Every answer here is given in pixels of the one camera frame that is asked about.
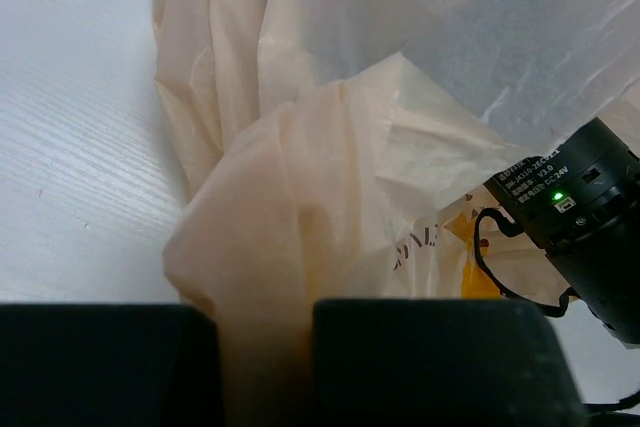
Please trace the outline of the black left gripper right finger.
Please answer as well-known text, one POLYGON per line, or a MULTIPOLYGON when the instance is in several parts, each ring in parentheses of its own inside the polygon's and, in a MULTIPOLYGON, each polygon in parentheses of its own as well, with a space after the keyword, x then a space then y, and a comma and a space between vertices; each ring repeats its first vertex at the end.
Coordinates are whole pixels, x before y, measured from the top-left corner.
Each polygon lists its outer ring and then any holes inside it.
POLYGON ((584 426, 543 314, 511 301, 331 299, 313 310, 319 426, 584 426))

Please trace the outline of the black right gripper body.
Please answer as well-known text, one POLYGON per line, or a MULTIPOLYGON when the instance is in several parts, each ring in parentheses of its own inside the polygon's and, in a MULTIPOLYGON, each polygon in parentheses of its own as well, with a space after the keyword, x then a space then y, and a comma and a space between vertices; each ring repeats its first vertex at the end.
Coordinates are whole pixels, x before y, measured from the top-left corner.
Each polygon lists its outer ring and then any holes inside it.
POLYGON ((639 159, 600 119, 485 188, 621 341, 639 341, 639 159))

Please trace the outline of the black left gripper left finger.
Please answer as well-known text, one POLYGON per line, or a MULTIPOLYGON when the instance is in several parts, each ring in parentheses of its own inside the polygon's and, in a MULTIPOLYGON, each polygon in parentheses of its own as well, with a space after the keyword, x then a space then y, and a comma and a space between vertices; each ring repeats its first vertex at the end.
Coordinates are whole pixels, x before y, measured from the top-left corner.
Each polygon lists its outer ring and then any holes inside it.
POLYGON ((220 426, 215 324, 179 305, 4 304, 4 426, 220 426))

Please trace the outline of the translucent banana print plastic bag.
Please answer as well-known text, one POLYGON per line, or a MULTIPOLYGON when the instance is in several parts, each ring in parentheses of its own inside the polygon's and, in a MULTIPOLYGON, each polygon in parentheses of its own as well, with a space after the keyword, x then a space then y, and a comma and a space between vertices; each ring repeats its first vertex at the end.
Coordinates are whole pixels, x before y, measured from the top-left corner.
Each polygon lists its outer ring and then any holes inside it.
POLYGON ((639 159, 639 0, 153 0, 153 30, 164 271, 227 425, 316 424, 320 301, 582 301, 484 184, 594 119, 639 159))

